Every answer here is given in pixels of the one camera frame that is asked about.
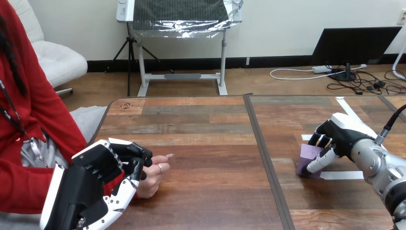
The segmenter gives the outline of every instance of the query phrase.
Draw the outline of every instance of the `human hand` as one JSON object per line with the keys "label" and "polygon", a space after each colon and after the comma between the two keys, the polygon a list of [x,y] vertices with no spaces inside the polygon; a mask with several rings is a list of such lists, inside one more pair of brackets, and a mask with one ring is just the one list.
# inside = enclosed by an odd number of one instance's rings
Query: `human hand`
{"label": "human hand", "polygon": [[152,165],[148,168],[143,168],[144,172],[147,174],[147,178],[140,181],[137,189],[138,198],[148,199],[157,192],[159,183],[162,180],[162,175],[170,168],[169,159],[173,156],[174,154],[152,157]]}

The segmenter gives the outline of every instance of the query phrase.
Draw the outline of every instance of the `purple box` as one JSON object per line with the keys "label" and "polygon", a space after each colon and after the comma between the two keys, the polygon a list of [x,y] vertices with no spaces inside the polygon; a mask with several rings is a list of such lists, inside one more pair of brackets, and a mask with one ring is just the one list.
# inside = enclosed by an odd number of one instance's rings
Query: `purple box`
{"label": "purple box", "polygon": [[[321,148],[321,147],[302,144],[302,147],[300,150],[299,162],[296,165],[297,166],[296,174],[299,176],[304,176],[302,174],[303,166],[310,163],[314,159],[314,157],[316,157],[321,152],[321,150],[323,150],[323,148]],[[311,176],[307,176],[307,177],[319,179],[320,174],[321,174],[321,170],[319,170],[319,171],[315,172],[314,174],[312,174]]]}

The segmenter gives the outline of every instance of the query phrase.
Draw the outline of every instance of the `black monitor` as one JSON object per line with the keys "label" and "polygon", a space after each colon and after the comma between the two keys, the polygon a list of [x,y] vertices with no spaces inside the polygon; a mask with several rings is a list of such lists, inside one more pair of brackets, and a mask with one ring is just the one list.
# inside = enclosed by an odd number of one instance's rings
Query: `black monitor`
{"label": "black monitor", "polygon": [[356,77],[351,73],[350,65],[378,63],[401,28],[324,29],[313,52],[311,65],[343,65],[344,73],[329,77],[338,81],[353,81]]}

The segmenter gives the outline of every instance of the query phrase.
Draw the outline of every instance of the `lanyard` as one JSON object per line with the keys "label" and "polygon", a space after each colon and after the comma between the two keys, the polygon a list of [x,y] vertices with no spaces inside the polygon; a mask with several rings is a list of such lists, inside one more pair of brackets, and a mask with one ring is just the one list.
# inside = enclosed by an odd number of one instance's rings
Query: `lanyard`
{"label": "lanyard", "polygon": [[3,81],[0,79],[0,89],[3,92],[4,96],[6,96],[7,101],[9,102],[11,108],[14,110],[15,116],[17,117],[17,121],[15,121],[9,113],[4,109],[3,107],[0,106],[0,112],[3,114],[3,117],[6,118],[18,131],[22,132],[25,134],[30,141],[31,144],[31,149],[34,152],[34,155],[39,158],[42,162],[45,163],[45,167],[48,167],[47,163],[44,161],[43,156],[41,155],[41,151],[39,150],[38,146],[34,143],[34,141],[30,138],[28,135],[27,131],[24,129],[23,122],[20,119],[20,116],[17,113],[17,110],[14,107],[14,103],[11,100],[11,97],[9,93],[6,90],[6,87],[4,86]]}

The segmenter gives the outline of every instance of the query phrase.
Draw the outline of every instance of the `white chair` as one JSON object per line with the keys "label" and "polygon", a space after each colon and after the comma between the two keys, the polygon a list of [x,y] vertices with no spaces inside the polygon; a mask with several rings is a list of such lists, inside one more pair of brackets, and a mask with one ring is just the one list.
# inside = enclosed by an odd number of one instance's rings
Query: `white chair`
{"label": "white chair", "polygon": [[[86,74],[86,59],[72,49],[44,41],[44,33],[28,0],[9,0],[13,6],[38,57],[38,62],[49,83],[55,88]],[[58,94],[73,89],[57,91]]]}

